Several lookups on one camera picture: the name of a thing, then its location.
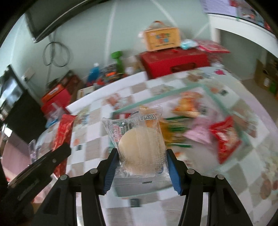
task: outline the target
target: wall outlet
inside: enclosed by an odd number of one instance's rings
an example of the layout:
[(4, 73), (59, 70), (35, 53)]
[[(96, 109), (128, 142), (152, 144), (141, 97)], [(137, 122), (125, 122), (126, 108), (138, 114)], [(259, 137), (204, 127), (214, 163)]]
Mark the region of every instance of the wall outlet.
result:
[(34, 69), (33, 69), (32, 67), (29, 67), (29, 68), (27, 69), (27, 71), (25, 71), (25, 73), (24, 73), (23, 76), (25, 76), (25, 78), (26, 78), (27, 80), (29, 80), (34, 74), (35, 74)]

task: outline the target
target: white wall line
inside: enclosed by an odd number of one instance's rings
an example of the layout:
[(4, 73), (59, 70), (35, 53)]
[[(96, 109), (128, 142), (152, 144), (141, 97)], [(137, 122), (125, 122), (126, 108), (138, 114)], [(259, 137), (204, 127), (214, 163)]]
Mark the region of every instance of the white wall line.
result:
[(12, 63), (12, 60), (13, 60), (13, 57), (14, 57), (14, 49), (16, 47), (16, 40), (17, 40), (18, 33), (19, 33), (19, 31), (20, 31), (20, 29), (21, 29), (21, 27), (23, 25), (23, 22), (24, 22), (24, 15), (21, 16), (19, 19), (21, 21), (19, 21), (19, 26), (18, 26), (18, 28), (16, 30), (16, 35), (14, 37), (14, 43), (13, 43), (12, 52), (11, 52), (11, 58), (10, 58), (10, 64)]
[[(172, 25), (175, 27), (178, 27), (178, 24), (176, 21), (173, 19), (173, 17), (160, 5), (156, 0), (150, 0), (165, 16), (166, 18), (171, 22)], [(186, 38), (184, 33), (180, 30), (181, 37), (184, 39)]]
[(194, 35), (193, 39), (197, 38), (200, 34), (202, 34), (202, 32), (203, 32), (204, 30), (206, 30), (206, 29), (208, 28), (208, 26), (209, 26), (209, 22), (206, 23), (206, 24), (197, 32), (196, 35)]
[(108, 22), (107, 33), (106, 33), (106, 41), (105, 41), (105, 49), (104, 49), (104, 66), (108, 65), (110, 59), (110, 45), (111, 45), (111, 37), (112, 37), (112, 28), (113, 22), (116, 14), (117, 8), (117, 0), (114, 0), (114, 4), (111, 9), (111, 14)]

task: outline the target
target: red snack packet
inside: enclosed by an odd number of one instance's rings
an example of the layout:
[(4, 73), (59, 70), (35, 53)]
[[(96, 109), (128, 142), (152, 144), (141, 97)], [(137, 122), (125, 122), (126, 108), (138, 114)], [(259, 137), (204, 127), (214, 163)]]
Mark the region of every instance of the red snack packet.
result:
[(232, 116), (228, 116), (223, 122), (212, 124), (209, 130), (219, 142), (218, 161), (222, 164), (241, 144)]
[[(64, 142), (70, 144), (71, 140), (71, 133), (73, 128), (73, 122), (76, 118), (76, 115), (66, 115), (63, 114), (60, 120), (60, 124), (56, 133), (56, 137), (53, 141), (53, 149), (55, 151), (58, 147), (60, 147)], [(66, 165), (67, 159), (62, 161), (59, 166), (57, 166), (54, 170), (54, 174), (57, 177), (66, 173)]]

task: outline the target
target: wall-mounted television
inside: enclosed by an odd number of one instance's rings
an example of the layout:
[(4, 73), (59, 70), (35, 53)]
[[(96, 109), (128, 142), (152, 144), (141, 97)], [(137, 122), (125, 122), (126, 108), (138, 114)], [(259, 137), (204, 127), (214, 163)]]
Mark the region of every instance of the wall-mounted television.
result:
[(34, 43), (41, 41), (78, 13), (109, 0), (37, 0), (25, 17)]

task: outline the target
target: cable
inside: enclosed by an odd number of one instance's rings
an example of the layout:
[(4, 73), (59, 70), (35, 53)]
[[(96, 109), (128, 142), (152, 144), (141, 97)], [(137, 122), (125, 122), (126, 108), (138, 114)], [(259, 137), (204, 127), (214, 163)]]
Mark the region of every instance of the cable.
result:
[[(50, 78), (50, 74), (51, 74), (52, 65), (54, 65), (56, 67), (65, 67), (66, 65), (68, 65), (68, 63), (70, 61), (70, 58), (71, 58), (70, 51), (69, 51), (68, 47), (66, 47), (63, 43), (61, 43), (59, 41), (55, 41), (55, 37), (56, 37), (56, 31), (54, 31), (53, 37), (51, 35), (48, 36), (50, 43), (48, 43), (43, 50), (43, 63), (44, 63), (45, 66), (49, 66), (48, 67), (48, 73), (47, 73), (46, 87), (50, 83), (49, 78)], [(54, 60), (54, 58), (56, 56), (55, 45), (60, 46), (61, 52), (63, 51), (63, 49), (67, 52), (67, 60), (66, 60), (65, 64), (63, 64), (63, 65), (59, 65)], [(47, 50), (48, 47), (49, 47), (49, 53), (50, 53), (50, 61), (49, 62), (46, 61), (46, 50)]]

